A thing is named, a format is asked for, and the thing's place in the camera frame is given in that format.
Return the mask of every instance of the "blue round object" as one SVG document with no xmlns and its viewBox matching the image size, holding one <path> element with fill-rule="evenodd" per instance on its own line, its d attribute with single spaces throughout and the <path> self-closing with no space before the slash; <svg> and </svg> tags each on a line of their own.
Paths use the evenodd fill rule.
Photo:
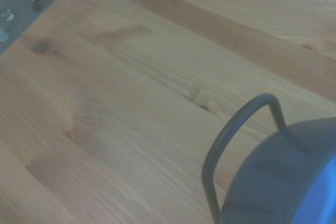
<svg viewBox="0 0 336 224">
<path fill-rule="evenodd" d="M 336 215 L 336 157 L 325 166 L 303 202 L 292 224 L 334 224 Z"/>
</svg>

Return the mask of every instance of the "wooden table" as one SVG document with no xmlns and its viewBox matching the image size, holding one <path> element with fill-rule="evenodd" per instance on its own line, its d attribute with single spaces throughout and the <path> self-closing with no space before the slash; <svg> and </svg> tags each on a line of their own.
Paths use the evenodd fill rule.
<svg viewBox="0 0 336 224">
<path fill-rule="evenodd" d="M 1 223 L 211 223 L 202 164 L 242 105 L 270 92 L 288 123 L 336 115 L 335 12 L 335 0 L 57 0 L 1 56 Z M 221 202 L 274 130 L 265 108 L 235 136 Z"/>
</svg>

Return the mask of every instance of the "wooden surface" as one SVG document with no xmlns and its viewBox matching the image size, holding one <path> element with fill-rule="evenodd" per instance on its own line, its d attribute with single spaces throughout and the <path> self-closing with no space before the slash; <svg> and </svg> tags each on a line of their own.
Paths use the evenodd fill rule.
<svg viewBox="0 0 336 224">
<path fill-rule="evenodd" d="M 57 0 L 1 56 L 1 223 L 211 223 L 202 164 L 242 105 L 336 115 L 334 4 Z M 237 133 L 221 202 L 274 130 L 264 108 Z"/>
</svg>

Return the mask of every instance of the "black wire loop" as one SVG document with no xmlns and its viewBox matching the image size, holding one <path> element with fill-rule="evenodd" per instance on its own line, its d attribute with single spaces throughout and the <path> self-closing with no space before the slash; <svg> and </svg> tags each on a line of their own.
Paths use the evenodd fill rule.
<svg viewBox="0 0 336 224">
<path fill-rule="evenodd" d="M 214 224 L 220 220 L 220 210 L 214 184 L 214 171 L 227 144 L 240 127 L 259 109 L 269 105 L 274 122 L 280 131 L 286 127 L 278 99 L 272 94 L 262 94 L 246 103 L 224 126 L 211 146 L 202 168 L 202 183 Z"/>
</svg>

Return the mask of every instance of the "wood knot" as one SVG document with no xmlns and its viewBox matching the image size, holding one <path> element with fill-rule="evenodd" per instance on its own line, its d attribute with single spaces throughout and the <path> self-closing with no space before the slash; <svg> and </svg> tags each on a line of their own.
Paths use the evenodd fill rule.
<svg viewBox="0 0 336 224">
<path fill-rule="evenodd" d="M 209 111 L 209 107 L 208 106 L 205 106 L 205 105 L 202 105 L 201 106 L 201 109 L 205 110 L 205 111 Z"/>
<path fill-rule="evenodd" d="M 308 49 L 308 50 L 311 50 L 311 46 L 309 46 L 309 45 L 303 45 L 302 47 L 303 47 L 303 48 L 306 48 L 306 49 Z"/>
<path fill-rule="evenodd" d="M 46 40 L 42 40 L 35 44 L 33 52 L 37 55 L 40 55 L 47 53 L 49 49 L 50 49 L 50 43 Z"/>
</svg>

